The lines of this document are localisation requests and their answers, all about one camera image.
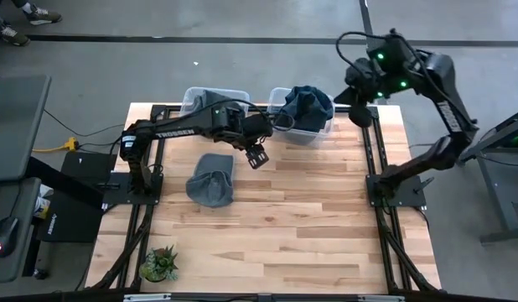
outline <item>person's foot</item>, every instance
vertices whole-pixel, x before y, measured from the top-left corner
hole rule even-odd
[[[57,23],[61,21],[61,15],[56,12],[49,12],[46,9],[38,8],[35,5],[31,5],[32,12],[26,13],[26,18],[32,25],[41,25],[48,23]]]
[[[0,38],[15,46],[26,46],[30,43],[30,39],[28,39],[27,36],[19,33],[15,29],[12,29],[8,25],[3,26],[2,30],[0,31]]]

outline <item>concrete floor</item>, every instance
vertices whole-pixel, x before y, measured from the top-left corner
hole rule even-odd
[[[229,38],[334,38],[362,30],[358,0],[38,0],[64,14],[45,27],[26,25],[5,2],[0,15],[25,33]],[[518,0],[367,0],[372,28],[395,27],[409,39],[518,41]],[[420,47],[453,57],[457,86],[481,133],[518,111],[518,48]],[[364,46],[344,46],[351,58]],[[344,89],[345,64],[331,44],[176,44],[34,41],[18,49],[0,42],[0,75],[53,77],[47,110],[78,132],[123,122],[130,102],[179,102],[190,86],[248,91],[264,101],[276,86],[311,84],[331,95]],[[409,142],[433,143],[445,127],[430,101],[412,92],[389,100],[402,108]],[[108,143],[119,130],[82,143]],[[70,133],[44,117],[36,146],[62,144]],[[415,147],[417,155],[425,148]],[[63,154],[39,156],[55,168]],[[431,237],[443,288],[456,294],[518,299],[518,241],[483,247],[499,230],[475,162],[429,171]],[[52,275],[0,286],[0,295],[71,290],[90,245],[55,244]]]

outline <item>small potted plant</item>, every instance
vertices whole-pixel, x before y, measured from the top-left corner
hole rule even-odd
[[[175,258],[177,253],[173,254],[171,248],[152,249],[146,256],[145,263],[140,265],[140,276],[149,282],[161,282],[164,280],[177,280],[177,266]]]

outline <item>gray fabric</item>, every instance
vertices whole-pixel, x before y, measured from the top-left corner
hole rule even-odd
[[[285,102],[281,113],[294,118],[294,129],[317,133],[334,116],[329,97],[316,87],[295,86]]]
[[[204,154],[186,182],[186,195],[202,206],[229,205],[233,202],[233,164],[231,155]]]
[[[228,96],[222,96],[221,94],[213,91],[203,91],[202,95],[195,96],[194,103],[192,104],[192,112],[196,112],[199,109],[204,108],[208,105],[225,101],[228,99],[230,99]],[[238,102],[225,102],[221,106],[242,109],[241,104],[239,104]]]

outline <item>yellow extension cord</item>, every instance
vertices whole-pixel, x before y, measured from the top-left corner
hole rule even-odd
[[[52,153],[60,150],[69,150],[69,151],[76,151],[78,148],[78,141],[76,138],[69,138],[67,142],[65,142],[62,146],[59,146],[57,148],[47,148],[47,149],[32,149],[32,152],[37,153]]]

